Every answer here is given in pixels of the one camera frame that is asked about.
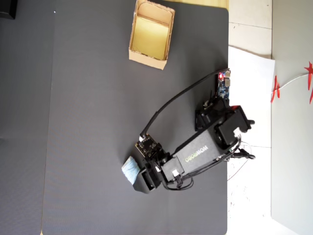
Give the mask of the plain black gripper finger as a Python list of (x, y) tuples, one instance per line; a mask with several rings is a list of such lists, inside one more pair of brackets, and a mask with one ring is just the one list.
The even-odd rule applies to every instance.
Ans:
[(136, 191), (148, 194), (150, 193), (150, 181), (149, 174), (146, 170), (142, 170), (138, 173), (135, 182), (133, 184), (133, 188)]

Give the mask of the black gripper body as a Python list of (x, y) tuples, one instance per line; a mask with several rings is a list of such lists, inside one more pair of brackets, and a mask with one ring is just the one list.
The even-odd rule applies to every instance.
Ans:
[(143, 160), (143, 189), (153, 191), (161, 184), (161, 168), (153, 160)]

